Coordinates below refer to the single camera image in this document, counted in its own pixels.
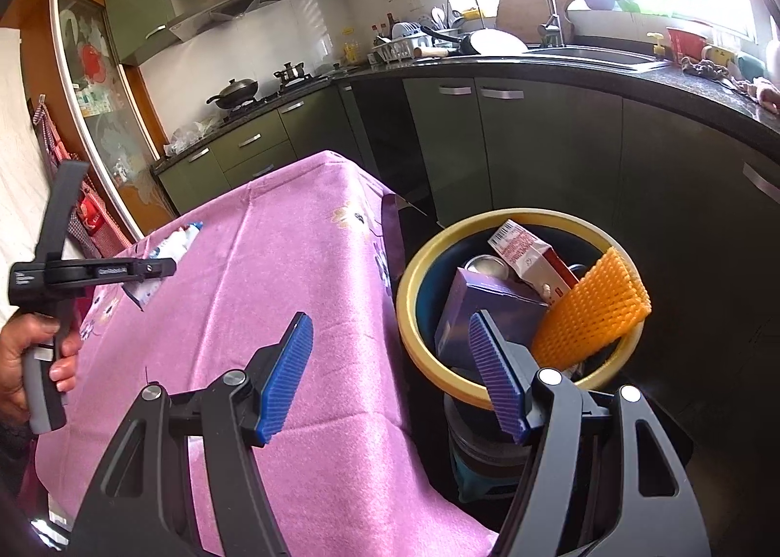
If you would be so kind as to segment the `person's left hand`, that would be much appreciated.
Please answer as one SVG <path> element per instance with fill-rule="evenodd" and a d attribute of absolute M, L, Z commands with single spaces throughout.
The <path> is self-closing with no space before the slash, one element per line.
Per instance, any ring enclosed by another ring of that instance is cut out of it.
<path fill-rule="evenodd" d="M 57 334 L 57 319 L 39 314 L 16 313 L 1 329 L 1 420 L 11 425 L 24 425 L 29 419 L 24 382 L 22 356 L 33 344 L 48 342 Z M 70 392 L 77 383 L 78 355 L 82 340 L 78 324 L 74 323 L 61 344 L 61 359 L 50 369 L 50 378 L 58 391 Z"/>

